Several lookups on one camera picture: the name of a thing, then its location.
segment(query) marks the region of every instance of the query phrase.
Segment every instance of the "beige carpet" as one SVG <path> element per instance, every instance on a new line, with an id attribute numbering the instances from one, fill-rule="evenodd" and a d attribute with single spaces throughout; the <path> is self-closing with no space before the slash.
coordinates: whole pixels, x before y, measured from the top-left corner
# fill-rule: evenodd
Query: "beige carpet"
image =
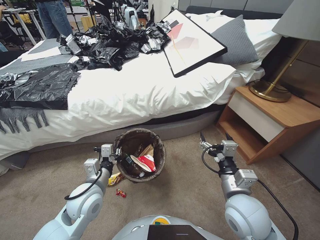
<path id="1" fill-rule="evenodd" d="M 212 144 L 224 139 L 214 126 L 206 128 L 204 134 Z M 167 162 L 162 174 L 148 183 L 123 180 L 108 188 L 100 215 L 89 224 L 82 239 L 112 239 L 129 221 L 151 214 L 183 218 L 221 238 L 238 239 L 224 219 L 220 178 L 203 165 L 198 142 L 199 133 L 164 141 Z M 85 180 L 83 162 L 97 157 L 93 146 L 81 144 L 33 153 L 23 170 L 10 170 L 1 176 L 0 239 L 32 239 L 53 219 L 66 203 L 64 196 Z M 236 159 L 239 168 L 248 168 L 239 155 Z M 296 219 L 299 239 L 319 239 L 320 193 L 280 157 L 250 168 Z M 127 198 L 115 195 L 118 187 L 127 192 Z M 292 239 L 293 225 L 270 194 L 258 183 L 252 190 L 252 196 L 266 206 L 284 236 Z"/>

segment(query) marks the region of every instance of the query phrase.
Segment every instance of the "jeans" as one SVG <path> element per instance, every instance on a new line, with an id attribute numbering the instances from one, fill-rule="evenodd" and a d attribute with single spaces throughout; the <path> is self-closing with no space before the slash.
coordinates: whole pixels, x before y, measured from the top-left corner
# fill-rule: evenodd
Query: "jeans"
<path id="1" fill-rule="evenodd" d="M 7 52 L 8 49 L 0 42 L 0 52 Z"/>
<path id="2" fill-rule="evenodd" d="M 68 36 L 72 33 L 62 0 L 37 2 L 37 8 L 47 38 L 56 38 L 60 34 Z"/>

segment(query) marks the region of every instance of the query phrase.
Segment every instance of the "gray pillow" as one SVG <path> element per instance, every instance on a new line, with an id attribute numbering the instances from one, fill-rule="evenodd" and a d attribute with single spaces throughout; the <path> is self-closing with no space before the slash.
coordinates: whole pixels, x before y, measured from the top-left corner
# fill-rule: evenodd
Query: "gray pillow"
<path id="1" fill-rule="evenodd" d="M 211 35 L 228 48 L 228 52 L 212 60 L 215 63 L 239 65 L 255 62 L 258 55 L 250 41 L 243 21 L 243 15 L 227 22 Z"/>

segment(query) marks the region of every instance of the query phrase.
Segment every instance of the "picture frame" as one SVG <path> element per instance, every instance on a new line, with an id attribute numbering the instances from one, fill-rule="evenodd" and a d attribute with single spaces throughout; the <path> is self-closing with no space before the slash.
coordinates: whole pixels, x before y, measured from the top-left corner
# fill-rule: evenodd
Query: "picture frame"
<path id="1" fill-rule="evenodd" d="M 169 13 L 162 21 L 167 21 L 171 27 L 171 31 L 167 33 L 171 41 L 164 46 L 164 52 L 176 78 L 228 52 L 224 44 L 178 9 Z"/>

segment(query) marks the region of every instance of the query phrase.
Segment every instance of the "yellow box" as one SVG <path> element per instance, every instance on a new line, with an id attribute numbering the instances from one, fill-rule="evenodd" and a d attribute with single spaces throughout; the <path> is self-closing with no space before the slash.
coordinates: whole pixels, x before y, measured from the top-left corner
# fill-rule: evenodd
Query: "yellow box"
<path id="1" fill-rule="evenodd" d="M 93 22 L 94 22 L 94 25 L 96 25 L 96 20 L 94 17 L 93 18 Z M 90 27 L 93 27 L 93 23 L 92 23 L 92 19 L 91 19 L 91 16 L 82 16 L 81 17 L 81 22 L 82 22 L 82 25 L 83 25 L 83 30 L 86 32 Z"/>

